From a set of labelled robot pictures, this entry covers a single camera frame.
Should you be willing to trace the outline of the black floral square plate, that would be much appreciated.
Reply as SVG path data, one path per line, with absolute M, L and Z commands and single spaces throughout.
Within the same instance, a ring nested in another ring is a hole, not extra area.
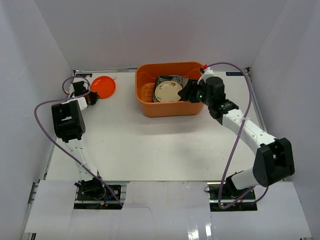
M 155 85 L 154 85 L 154 90 L 153 90 L 153 94 L 152 94 L 152 101 L 154 103 L 159 103 L 155 99 L 155 89 L 160 83 L 165 82 L 165 81 L 174 81 L 176 83 L 179 83 L 182 86 L 182 88 L 184 88 L 186 86 L 186 84 L 188 83 L 188 80 L 189 79 L 187 77 L 182 77 L 182 76 L 178 76 L 178 75 L 158 76 L 156 78 Z

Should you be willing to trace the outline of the beige floral round plate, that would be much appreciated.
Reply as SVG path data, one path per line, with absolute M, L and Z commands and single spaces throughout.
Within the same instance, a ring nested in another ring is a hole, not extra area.
M 164 81 L 155 88 L 155 100 L 160 103 L 178 102 L 181 99 L 178 92 L 182 89 L 182 86 L 175 81 Z

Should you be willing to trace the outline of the orange round plate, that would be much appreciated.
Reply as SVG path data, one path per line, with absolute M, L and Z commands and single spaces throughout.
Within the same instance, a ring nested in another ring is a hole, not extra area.
M 109 98 L 116 91 L 116 82 L 109 76 L 97 77 L 91 84 L 91 91 L 97 93 L 100 99 Z

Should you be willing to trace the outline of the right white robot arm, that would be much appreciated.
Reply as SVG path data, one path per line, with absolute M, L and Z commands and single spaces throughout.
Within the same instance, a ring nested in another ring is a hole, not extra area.
M 190 79 L 178 95 L 184 102 L 205 104 L 210 116 L 234 132 L 254 153 L 252 168 L 226 178 L 224 188 L 229 198 L 236 200 L 250 187 L 266 188 L 295 173 L 291 142 L 268 134 L 245 118 L 239 107 L 226 98 L 221 78 Z

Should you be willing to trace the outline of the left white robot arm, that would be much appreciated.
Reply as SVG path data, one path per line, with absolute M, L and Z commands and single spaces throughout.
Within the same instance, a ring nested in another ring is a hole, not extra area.
M 72 84 L 72 92 L 68 95 L 72 98 L 63 103 L 51 106 L 54 132 L 77 158 L 75 162 L 79 174 L 79 182 L 75 185 L 80 192 L 99 200 L 105 196 L 106 187 L 97 178 L 99 171 L 94 166 L 85 147 L 83 134 L 86 132 L 82 111 L 88 106 L 94 105 L 99 99 L 96 92 L 89 91 L 85 81 L 77 81 Z

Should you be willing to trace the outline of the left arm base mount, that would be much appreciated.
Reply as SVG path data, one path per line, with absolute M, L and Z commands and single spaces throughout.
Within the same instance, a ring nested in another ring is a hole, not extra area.
M 118 201 L 105 187 L 104 190 L 94 190 L 92 193 L 84 192 L 79 183 L 75 195 L 73 208 L 75 210 L 121 210 Z

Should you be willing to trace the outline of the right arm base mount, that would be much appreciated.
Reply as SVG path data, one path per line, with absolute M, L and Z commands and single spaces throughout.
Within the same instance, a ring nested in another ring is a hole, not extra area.
M 228 204 L 232 203 L 239 196 L 246 192 L 246 189 L 241 190 L 239 193 L 236 193 L 236 196 L 228 195 L 227 188 L 223 187 L 221 202 L 218 203 L 218 194 L 219 194 L 220 183 L 209 182 L 208 185 L 204 188 L 204 191 L 208 193 L 209 196 L 209 206 L 210 211 L 214 212 L 252 212 L 257 211 L 257 204 L 254 203 L 256 200 L 255 191 L 252 189 L 246 196 L 238 200 L 231 207 L 224 209 Z

